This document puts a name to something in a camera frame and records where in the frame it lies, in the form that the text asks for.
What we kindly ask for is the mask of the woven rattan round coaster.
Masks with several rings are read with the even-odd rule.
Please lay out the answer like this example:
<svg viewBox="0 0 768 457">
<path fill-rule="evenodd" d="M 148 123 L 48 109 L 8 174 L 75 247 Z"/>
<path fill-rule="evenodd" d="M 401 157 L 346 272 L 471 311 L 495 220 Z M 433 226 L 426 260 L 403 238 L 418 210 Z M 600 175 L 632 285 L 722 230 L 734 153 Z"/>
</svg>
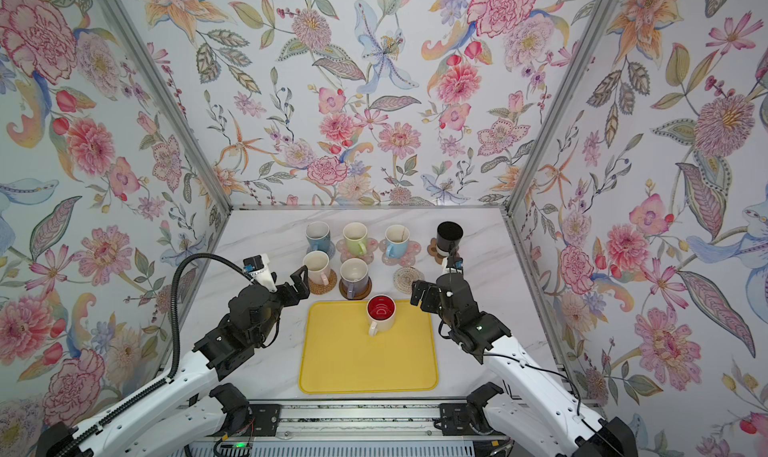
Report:
<svg viewBox="0 0 768 457">
<path fill-rule="evenodd" d="M 331 270 L 328 274 L 327 281 L 316 283 L 309 280 L 309 289 L 313 295 L 325 295 L 330 293 L 336 288 L 338 284 L 338 276 L 334 270 Z"/>
</svg>

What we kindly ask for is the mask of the pink handle mug front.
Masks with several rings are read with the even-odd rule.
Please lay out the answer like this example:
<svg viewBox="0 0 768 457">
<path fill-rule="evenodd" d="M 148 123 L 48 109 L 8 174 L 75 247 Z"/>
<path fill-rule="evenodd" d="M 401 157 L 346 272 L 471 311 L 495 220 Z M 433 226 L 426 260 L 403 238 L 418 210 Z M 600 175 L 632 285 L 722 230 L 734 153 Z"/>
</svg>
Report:
<svg viewBox="0 0 768 457">
<path fill-rule="evenodd" d="M 330 259 L 323 251 L 312 251 L 305 255 L 303 265 L 307 267 L 309 280 L 317 286 L 330 283 Z"/>
</svg>

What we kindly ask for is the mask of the colourful woven round coaster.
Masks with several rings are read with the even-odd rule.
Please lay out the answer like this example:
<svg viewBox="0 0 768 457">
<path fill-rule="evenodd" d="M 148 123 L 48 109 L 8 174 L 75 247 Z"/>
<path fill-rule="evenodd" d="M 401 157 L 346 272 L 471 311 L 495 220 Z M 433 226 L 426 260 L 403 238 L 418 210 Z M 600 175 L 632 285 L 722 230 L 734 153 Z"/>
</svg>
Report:
<svg viewBox="0 0 768 457">
<path fill-rule="evenodd" d="M 423 280 L 424 274 L 414 267 L 402 267 L 393 275 L 393 285 L 400 293 L 411 295 L 415 282 Z"/>
</svg>

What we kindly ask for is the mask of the grey round coaster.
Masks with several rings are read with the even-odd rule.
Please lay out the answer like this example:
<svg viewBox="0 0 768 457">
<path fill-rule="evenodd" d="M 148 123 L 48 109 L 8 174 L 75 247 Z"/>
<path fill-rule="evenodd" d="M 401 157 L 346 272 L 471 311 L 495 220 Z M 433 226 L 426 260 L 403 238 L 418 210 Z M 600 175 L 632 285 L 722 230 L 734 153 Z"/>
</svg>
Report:
<svg viewBox="0 0 768 457">
<path fill-rule="evenodd" d="M 336 253 L 336 248 L 330 240 L 317 240 L 310 242 L 309 252 L 323 252 L 332 259 Z"/>
</svg>

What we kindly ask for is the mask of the cork paw print coaster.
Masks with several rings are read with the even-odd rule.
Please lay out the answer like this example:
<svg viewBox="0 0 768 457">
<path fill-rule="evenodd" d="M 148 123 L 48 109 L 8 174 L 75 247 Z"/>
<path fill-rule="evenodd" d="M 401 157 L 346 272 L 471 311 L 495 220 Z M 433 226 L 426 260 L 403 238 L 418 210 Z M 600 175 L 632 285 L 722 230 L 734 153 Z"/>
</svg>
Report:
<svg viewBox="0 0 768 457">
<path fill-rule="evenodd" d="M 441 265 L 449 256 L 459 256 L 460 242 L 460 239 L 446 240 L 432 238 L 427 247 L 428 255 L 431 256 L 438 265 Z"/>
</svg>

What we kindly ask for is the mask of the blue mug back row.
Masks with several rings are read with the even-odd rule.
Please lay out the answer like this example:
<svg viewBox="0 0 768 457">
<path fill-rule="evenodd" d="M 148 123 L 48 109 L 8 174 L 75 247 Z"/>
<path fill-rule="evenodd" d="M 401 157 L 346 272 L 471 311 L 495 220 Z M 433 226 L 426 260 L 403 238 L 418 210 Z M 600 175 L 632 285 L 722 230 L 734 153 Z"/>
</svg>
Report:
<svg viewBox="0 0 768 457">
<path fill-rule="evenodd" d="M 305 230 L 305 238 L 308 243 L 307 252 L 309 253 L 309 244 L 311 241 L 330 240 L 330 226 L 326 222 L 316 221 L 310 223 Z"/>
</svg>

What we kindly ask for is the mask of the red interior white mug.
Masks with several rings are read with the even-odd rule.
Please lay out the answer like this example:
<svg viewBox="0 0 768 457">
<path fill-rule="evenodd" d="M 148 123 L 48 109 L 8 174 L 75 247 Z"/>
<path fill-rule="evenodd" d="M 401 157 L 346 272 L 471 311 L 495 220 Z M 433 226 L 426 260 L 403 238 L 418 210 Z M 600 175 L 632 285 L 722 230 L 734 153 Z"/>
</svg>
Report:
<svg viewBox="0 0 768 457">
<path fill-rule="evenodd" d="M 368 335 L 375 337 L 382 332 L 389 331 L 395 323 L 396 310 L 396 303 L 389 296 L 372 297 L 366 306 L 369 320 Z"/>
</svg>

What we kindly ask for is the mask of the purple mug back row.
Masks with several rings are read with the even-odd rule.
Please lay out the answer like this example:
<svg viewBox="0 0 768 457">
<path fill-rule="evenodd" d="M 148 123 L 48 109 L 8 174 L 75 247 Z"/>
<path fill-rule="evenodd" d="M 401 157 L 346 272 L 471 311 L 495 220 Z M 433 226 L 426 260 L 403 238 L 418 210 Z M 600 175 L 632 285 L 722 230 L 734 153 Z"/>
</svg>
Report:
<svg viewBox="0 0 768 457">
<path fill-rule="evenodd" d="M 349 259 L 341 264 L 340 277 L 348 282 L 364 281 L 370 278 L 368 265 L 360 259 Z"/>
</svg>

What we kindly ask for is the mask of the brown wooden round coaster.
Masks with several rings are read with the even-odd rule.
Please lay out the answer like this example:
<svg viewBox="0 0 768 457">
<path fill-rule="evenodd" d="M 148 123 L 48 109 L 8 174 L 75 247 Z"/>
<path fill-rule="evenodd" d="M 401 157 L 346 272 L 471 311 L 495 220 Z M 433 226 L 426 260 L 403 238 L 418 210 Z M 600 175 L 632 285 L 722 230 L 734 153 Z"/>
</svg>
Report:
<svg viewBox="0 0 768 457">
<path fill-rule="evenodd" d="M 367 298 L 372 292 L 372 287 L 370 278 L 358 282 L 348 282 L 342 279 L 338 285 L 338 290 L 346 300 L 358 301 Z"/>
</svg>

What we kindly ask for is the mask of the blue handle mug front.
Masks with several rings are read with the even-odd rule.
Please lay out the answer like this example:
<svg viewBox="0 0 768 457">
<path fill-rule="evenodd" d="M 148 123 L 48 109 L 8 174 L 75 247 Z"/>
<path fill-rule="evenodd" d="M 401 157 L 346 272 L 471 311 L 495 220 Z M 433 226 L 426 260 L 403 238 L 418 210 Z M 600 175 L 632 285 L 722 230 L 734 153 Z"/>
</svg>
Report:
<svg viewBox="0 0 768 457">
<path fill-rule="evenodd" d="M 409 229 L 401 224 L 391 225 L 385 233 L 385 255 L 389 259 L 401 259 L 408 251 Z"/>
</svg>

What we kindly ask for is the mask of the black mug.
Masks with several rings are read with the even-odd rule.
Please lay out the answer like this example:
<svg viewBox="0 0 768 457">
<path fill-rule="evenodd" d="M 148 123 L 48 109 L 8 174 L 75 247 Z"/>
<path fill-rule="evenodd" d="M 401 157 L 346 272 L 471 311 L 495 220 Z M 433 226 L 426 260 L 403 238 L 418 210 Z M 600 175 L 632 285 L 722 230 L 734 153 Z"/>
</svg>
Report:
<svg viewBox="0 0 768 457">
<path fill-rule="evenodd" d="M 444 221 L 437 226 L 436 250 L 442 257 L 455 254 L 464 236 L 463 228 L 456 222 Z"/>
</svg>

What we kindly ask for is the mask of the green handle mug front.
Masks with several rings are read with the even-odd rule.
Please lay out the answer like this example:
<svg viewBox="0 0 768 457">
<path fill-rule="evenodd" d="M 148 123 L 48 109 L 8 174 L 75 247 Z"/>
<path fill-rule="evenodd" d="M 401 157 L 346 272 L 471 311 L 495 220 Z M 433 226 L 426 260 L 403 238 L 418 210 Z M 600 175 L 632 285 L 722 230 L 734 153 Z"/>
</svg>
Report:
<svg viewBox="0 0 768 457">
<path fill-rule="evenodd" d="M 343 228 L 347 251 L 354 257 L 363 257 L 368 251 L 368 229 L 360 222 L 348 223 Z"/>
</svg>

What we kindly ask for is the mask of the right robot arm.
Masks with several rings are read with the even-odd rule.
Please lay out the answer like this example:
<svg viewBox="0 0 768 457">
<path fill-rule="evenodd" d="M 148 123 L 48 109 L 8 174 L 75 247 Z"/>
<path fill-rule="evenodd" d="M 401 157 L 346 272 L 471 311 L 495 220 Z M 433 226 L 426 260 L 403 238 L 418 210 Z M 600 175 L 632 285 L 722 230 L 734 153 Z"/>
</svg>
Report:
<svg viewBox="0 0 768 457">
<path fill-rule="evenodd" d="M 437 315 L 447 338 L 502 381 L 467 395 L 464 414 L 472 432 L 503 434 L 533 456 L 638 454 L 630 426 L 583 405 L 562 374 L 541 367 L 501 320 L 479 309 L 462 274 L 413 282 L 411 304 Z"/>
</svg>

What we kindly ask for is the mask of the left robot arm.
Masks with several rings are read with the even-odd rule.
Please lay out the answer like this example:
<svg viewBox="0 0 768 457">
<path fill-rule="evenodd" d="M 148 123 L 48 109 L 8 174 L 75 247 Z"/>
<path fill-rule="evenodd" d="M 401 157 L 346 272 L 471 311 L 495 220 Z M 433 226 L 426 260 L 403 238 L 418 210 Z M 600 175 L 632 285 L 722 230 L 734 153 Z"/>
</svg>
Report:
<svg viewBox="0 0 768 457">
<path fill-rule="evenodd" d="M 228 303 L 217 326 L 198 340 L 191 351 L 181 351 L 178 296 L 185 268 L 197 260 L 218 262 L 247 281 Z M 233 412 L 234 421 L 247 422 L 248 402 L 224 380 L 259 349 L 272 345 L 279 334 L 281 312 L 310 296 L 309 271 L 301 266 L 288 282 L 276 284 L 266 255 L 245 259 L 242 266 L 212 253 L 196 253 L 177 266 L 171 280 L 169 319 L 170 364 L 155 379 L 115 406 L 78 426 L 57 423 L 38 439 L 38 456 L 108 456 L 130 450 L 140 437 L 181 404 L 204 394 Z"/>
</svg>

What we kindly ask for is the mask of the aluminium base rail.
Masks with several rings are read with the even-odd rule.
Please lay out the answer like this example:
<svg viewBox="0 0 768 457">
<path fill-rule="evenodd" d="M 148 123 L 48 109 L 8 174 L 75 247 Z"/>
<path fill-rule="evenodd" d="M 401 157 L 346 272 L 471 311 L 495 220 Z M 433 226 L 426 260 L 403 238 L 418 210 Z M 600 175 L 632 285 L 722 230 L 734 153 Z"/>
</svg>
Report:
<svg viewBox="0 0 768 457">
<path fill-rule="evenodd" d="M 373 398 L 373 399 L 285 399 L 272 400 L 280 406 L 275 434 L 260 436 L 248 430 L 223 441 L 224 448 L 240 443 L 309 442 L 321 440 L 468 440 L 501 441 L 499 433 L 479 435 L 468 430 L 462 435 L 442 431 L 442 404 L 465 404 L 462 398 Z"/>
</svg>

